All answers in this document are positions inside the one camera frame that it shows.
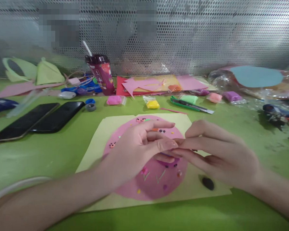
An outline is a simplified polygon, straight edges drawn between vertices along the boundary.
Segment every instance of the green utility knife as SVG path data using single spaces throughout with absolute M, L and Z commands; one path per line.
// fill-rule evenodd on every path
M 170 101 L 174 104 L 174 105 L 177 105 L 179 107 L 183 107 L 183 108 L 187 108 L 187 109 L 192 109 L 192 110 L 195 110 L 195 111 L 203 111 L 203 112 L 206 112 L 206 113 L 209 113 L 209 114 L 213 114 L 214 111 L 212 110 L 208 110 L 204 107 L 199 107 L 199 106 L 196 106 L 196 105 L 193 105 L 193 104 L 190 104 L 186 101 L 183 101 L 183 100 L 179 100 L 179 99 L 176 99 L 174 96 L 171 96 L 170 97 Z

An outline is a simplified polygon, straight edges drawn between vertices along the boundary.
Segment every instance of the hand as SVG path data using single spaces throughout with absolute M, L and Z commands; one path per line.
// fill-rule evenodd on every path
M 152 131 L 153 128 L 174 126 L 174 123 L 167 121 L 149 120 L 128 128 L 101 162 L 101 166 L 107 169 L 103 172 L 109 175 L 107 180 L 111 182 L 108 183 L 111 183 L 114 189 L 119 187 L 135 177 L 155 154 L 177 148 L 174 140 Z M 165 160 L 173 162 L 174 158 Z
M 173 153 L 213 178 L 239 189 L 249 190 L 258 181 L 260 166 L 255 153 L 243 140 L 205 120 L 193 122 L 185 139 L 174 139 L 179 148 Z M 203 157 L 192 150 L 211 154 Z

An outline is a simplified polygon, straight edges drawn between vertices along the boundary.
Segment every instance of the light green paper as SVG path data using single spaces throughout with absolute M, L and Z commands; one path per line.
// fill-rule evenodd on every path
M 8 64 L 9 60 L 15 62 L 20 67 L 24 76 L 18 75 L 15 71 L 13 71 L 10 68 L 10 66 Z M 5 74 L 11 82 L 17 82 L 17 81 L 22 81 L 22 80 L 29 81 L 30 79 L 34 80 L 36 77 L 37 67 L 36 67 L 36 65 L 34 65 L 30 62 L 27 62 L 25 60 L 15 58 L 15 57 L 3 58 L 2 62 L 3 62 L 4 67 L 6 68 Z
M 47 62 L 45 58 L 42 57 L 38 64 L 38 73 L 35 85 L 59 83 L 64 81 L 65 78 L 60 73 L 59 69 L 55 65 Z
M 90 167 L 96 166 L 103 155 L 105 145 L 108 139 L 111 137 L 112 133 L 116 131 L 122 124 L 143 115 L 152 115 L 159 116 L 167 121 L 176 123 L 176 128 L 184 135 L 187 129 L 191 126 L 191 121 L 184 114 L 142 114 L 137 116 L 126 115 L 126 116 L 112 116 L 106 117 L 99 124 L 96 132 L 94 133 L 92 140 L 89 144 L 89 147 L 80 162 L 76 172 L 81 172 L 87 170 Z M 111 193 L 110 195 L 104 197 L 103 199 L 97 201 L 91 206 L 85 208 L 81 212 L 95 211 L 95 210 L 105 210 L 105 209 L 116 209 L 116 208 L 124 208 L 131 207 L 137 205 L 147 205 L 147 204 L 156 204 L 162 202 L 170 202 L 170 201 L 182 201 L 189 200 L 195 198 L 202 197 L 212 197 L 212 196 L 221 196 L 221 195 L 229 195 L 231 191 L 229 190 L 229 186 L 217 182 L 215 182 L 215 190 L 210 191 L 205 188 L 199 180 L 199 175 L 204 175 L 204 173 L 188 164 L 188 168 L 186 171 L 186 175 L 178 188 L 176 188 L 171 194 L 160 198 L 154 201 L 137 201 L 130 198 L 124 198 L 121 195 L 116 193 Z

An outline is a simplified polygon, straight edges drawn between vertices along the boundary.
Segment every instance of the gray tape roll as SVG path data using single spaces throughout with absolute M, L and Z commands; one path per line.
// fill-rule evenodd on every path
M 95 104 L 87 104 L 87 105 L 85 106 L 85 108 L 86 108 L 87 111 L 89 111 L 89 112 L 96 110 Z

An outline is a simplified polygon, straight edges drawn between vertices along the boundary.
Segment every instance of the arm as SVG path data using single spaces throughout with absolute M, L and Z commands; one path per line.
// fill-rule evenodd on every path
M 261 174 L 261 179 L 246 191 L 289 218 L 289 180 L 267 169 Z
M 0 230 L 45 230 L 114 190 L 101 164 L 94 170 L 50 181 L 14 195 L 0 207 Z
M 0 202 L 0 230 L 44 230 L 111 193 L 135 177 L 156 154 L 177 148 L 153 128 L 173 128 L 150 120 L 129 128 L 95 168 L 25 189 Z
M 185 157 L 213 178 L 242 189 L 289 217 L 289 180 L 263 169 L 255 155 L 237 136 L 215 124 L 199 120 L 175 139 L 172 152 Z M 203 150 L 203 157 L 191 150 Z

